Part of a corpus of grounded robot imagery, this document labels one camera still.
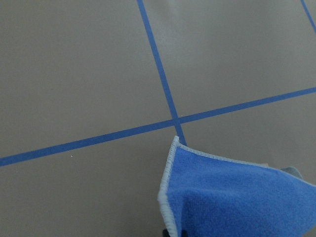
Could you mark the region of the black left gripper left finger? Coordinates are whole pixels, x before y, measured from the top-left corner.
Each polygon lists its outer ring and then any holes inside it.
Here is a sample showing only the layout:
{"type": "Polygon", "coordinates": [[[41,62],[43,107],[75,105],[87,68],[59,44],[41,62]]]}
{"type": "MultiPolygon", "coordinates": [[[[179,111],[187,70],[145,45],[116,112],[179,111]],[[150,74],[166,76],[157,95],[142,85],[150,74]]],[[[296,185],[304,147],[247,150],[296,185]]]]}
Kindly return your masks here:
{"type": "Polygon", "coordinates": [[[167,229],[164,229],[164,230],[162,231],[162,237],[170,237],[169,232],[168,232],[167,229]]]}

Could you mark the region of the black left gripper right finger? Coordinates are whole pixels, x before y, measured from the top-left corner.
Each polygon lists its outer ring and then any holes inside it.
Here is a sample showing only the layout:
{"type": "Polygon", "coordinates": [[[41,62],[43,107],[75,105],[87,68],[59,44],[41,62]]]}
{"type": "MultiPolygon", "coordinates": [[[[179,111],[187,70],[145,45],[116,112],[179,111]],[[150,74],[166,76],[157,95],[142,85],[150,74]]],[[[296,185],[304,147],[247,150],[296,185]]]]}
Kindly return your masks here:
{"type": "Polygon", "coordinates": [[[186,230],[182,230],[181,231],[181,237],[187,237],[187,231],[186,230]]]}

